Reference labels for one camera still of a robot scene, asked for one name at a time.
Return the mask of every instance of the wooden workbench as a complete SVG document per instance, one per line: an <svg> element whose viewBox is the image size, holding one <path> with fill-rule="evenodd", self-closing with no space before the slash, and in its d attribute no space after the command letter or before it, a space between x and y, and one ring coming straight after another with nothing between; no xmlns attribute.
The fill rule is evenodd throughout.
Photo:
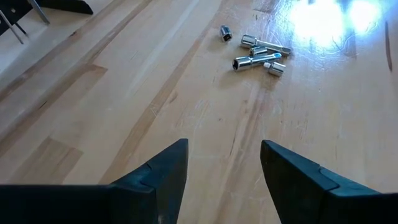
<svg viewBox="0 0 398 224"><path fill-rule="evenodd" d="M0 182L109 183L189 139L179 223L279 223L273 140L398 191L395 1L90 0L0 37ZM234 38L222 43L220 25ZM281 78L233 72L245 34L291 47Z"/></svg>

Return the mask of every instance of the wood grain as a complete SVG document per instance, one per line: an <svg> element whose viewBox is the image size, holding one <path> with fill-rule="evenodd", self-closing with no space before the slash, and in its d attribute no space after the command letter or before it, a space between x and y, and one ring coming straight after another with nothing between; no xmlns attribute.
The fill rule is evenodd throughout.
<svg viewBox="0 0 398 224"><path fill-rule="evenodd" d="M53 11L48 27L28 14L23 48L0 37L0 183L107 184L188 138L179 223L280 223L270 139L398 191L398 3L87 1L92 17ZM232 71L246 33L293 49L280 78Z"/></svg>

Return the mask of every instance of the wooden board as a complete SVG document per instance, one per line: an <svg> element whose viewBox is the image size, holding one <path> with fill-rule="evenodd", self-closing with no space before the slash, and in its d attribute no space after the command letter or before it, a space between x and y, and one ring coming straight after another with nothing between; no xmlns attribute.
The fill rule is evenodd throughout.
<svg viewBox="0 0 398 224"><path fill-rule="evenodd" d="M270 139L398 192L394 1L88 2L90 18L49 11L26 49L1 51L1 183L106 184L189 138L179 223L279 223ZM246 33L293 49L282 77L232 71Z"/></svg>

